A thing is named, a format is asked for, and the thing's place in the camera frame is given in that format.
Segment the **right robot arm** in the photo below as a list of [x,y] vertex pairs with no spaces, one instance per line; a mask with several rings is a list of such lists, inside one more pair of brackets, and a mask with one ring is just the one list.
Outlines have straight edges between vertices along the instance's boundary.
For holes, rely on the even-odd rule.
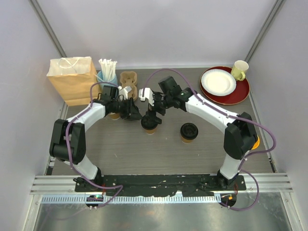
[[156,114],[164,115],[168,108],[178,108],[196,115],[218,128],[224,135],[224,162],[217,173],[217,188],[228,190],[239,174],[240,164],[258,140],[256,129],[248,113],[237,114],[209,102],[191,88],[182,89],[173,77],[159,81],[161,92],[150,88],[139,90],[142,102],[148,102],[148,111],[143,117],[149,128],[161,124]]

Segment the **brown paper cup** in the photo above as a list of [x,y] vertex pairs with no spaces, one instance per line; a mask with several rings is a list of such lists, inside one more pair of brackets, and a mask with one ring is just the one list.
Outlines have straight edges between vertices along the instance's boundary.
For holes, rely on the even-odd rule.
[[193,140],[195,140],[195,137],[181,136],[181,140],[183,143],[188,144],[188,143],[191,143]]
[[154,128],[154,129],[145,129],[145,132],[148,134],[148,135],[152,135],[156,132],[157,128]]

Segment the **black coffee cup lid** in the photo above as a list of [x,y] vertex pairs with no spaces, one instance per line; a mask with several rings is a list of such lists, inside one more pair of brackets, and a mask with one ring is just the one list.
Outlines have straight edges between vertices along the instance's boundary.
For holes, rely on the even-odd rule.
[[180,134],[186,140],[194,140],[198,133],[198,128],[193,123],[185,123],[180,128]]

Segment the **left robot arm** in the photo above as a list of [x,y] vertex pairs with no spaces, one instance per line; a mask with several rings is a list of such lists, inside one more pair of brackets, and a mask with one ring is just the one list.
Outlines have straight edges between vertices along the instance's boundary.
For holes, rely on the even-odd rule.
[[92,192],[103,189],[101,170],[86,156],[86,131],[109,114],[117,114],[126,120],[141,120],[142,115],[133,98],[125,92],[128,87],[119,89],[115,86],[104,86],[98,98],[91,99],[89,105],[79,114],[54,122],[50,156],[65,162],[86,182]]

